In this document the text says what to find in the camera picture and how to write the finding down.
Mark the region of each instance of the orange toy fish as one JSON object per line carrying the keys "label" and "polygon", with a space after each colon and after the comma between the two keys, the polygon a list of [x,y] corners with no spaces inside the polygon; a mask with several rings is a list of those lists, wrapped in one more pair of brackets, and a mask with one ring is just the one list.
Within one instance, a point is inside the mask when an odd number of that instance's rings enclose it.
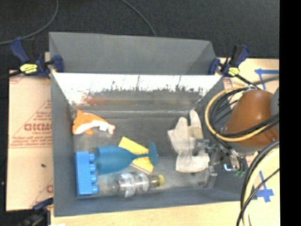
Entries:
{"label": "orange toy fish", "polygon": [[93,127],[99,127],[99,130],[108,131],[110,135],[114,134],[114,129],[116,128],[114,125],[109,124],[106,120],[97,115],[83,113],[82,110],[78,110],[76,118],[73,121],[72,133],[74,135],[79,135],[85,132],[88,135],[93,135],[91,129]]}

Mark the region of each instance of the bottle cap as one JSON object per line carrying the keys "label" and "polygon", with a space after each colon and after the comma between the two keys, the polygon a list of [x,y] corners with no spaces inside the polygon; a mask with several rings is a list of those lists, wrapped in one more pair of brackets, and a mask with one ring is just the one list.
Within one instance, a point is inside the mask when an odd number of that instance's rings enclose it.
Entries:
{"label": "bottle cap", "polygon": [[164,183],[165,183],[164,176],[161,174],[158,174],[158,178],[159,178],[159,186],[164,185]]}

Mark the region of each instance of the yellow cable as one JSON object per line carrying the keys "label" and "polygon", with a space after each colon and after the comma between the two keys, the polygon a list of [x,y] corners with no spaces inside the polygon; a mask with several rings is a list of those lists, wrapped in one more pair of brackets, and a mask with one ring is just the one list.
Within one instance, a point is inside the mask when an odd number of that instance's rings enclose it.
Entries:
{"label": "yellow cable", "polygon": [[[246,185],[246,190],[245,190],[245,195],[244,195],[244,203],[246,202],[246,200],[248,199],[248,197],[250,196],[251,192],[252,192],[252,187],[253,184],[256,180],[256,178],[258,177],[259,171],[262,169],[263,165],[271,159],[271,157],[278,155],[280,152],[279,147],[270,151],[258,164],[257,166],[253,169],[253,172],[251,173],[249,180],[247,182]],[[243,225],[244,226],[250,226],[249,224],[249,220],[248,220],[248,212],[247,209],[245,210],[243,216],[242,216],[242,220],[243,220]]]}
{"label": "yellow cable", "polygon": [[257,135],[258,133],[260,133],[262,130],[266,129],[269,125],[266,125],[262,128],[259,128],[255,131],[253,131],[252,133],[249,133],[247,135],[244,135],[244,136],[241,136],[241,137],[236,137],[236,138],[230,138],[230,137],[224,137],[220,134],[218,134],[213,128],[212,126],[210,125],[210,122],[209,122],[209,110],[210,110],[210,107],[212,106],[212,104],[214,103],[214,101],[219,97],[221,96],[222,94],[224,93],[227,93],[229,91],[233,91],[233,90],[236,90],[236,89],[247,89],[248,87],[232,87],[232,88],[228,88],[228,89],[225,89],[225,90],[222,90],[221,92],[217,93],[211,100],[210,102],[208,103],[207,107],[206,107],[206,110],[205,110],[205,123],[208,127],[208,129],[211,131],[211,133],[213,135],[215,135],[217,138],[221,139],[221,140],[224,140],[224,141],[229,141],[229,142],[238,142],[238,141],[242,141],[242,140],[246,140],[246,139],[249,139],[255,135]]}

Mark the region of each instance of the orange object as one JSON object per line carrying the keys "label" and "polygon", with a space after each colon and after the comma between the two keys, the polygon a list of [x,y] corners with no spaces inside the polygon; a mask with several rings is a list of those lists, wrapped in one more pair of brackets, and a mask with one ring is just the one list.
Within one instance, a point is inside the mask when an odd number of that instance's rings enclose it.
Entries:
{"label": "orange object", "polygon": [[109,124],[103,118],[91,114],[83,113],[82,110],[78,110],[76,118],[73,121],[72,133],[74,135],[79,135],[81,133],[86,133],[88,135],[93,135],[92,128],[99,127],[99,130],[108,131],[110,135],[114,134],[114,125]]}
{"label": "orange object", "polygon": [[[260,89],[245,92],[226,123],[226,133],[238,133],[249,129],[271,117],[270,105],[273,94]],[[243,146],[266,146],[279,139],[279,131],[273,127],[249,139],[238,141]]]}

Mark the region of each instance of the clear plastic bottle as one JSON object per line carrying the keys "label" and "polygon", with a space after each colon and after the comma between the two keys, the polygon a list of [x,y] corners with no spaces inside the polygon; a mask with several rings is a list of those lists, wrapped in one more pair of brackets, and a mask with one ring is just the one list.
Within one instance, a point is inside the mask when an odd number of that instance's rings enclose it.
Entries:
{"label": "clear plastic bottle", "polygon": [[115,178],[112,189],[116,195],[132,197],[135,194],[147,193],[151,188],[162,186],[162,175],[146,175],[145,173],[121,173]]}

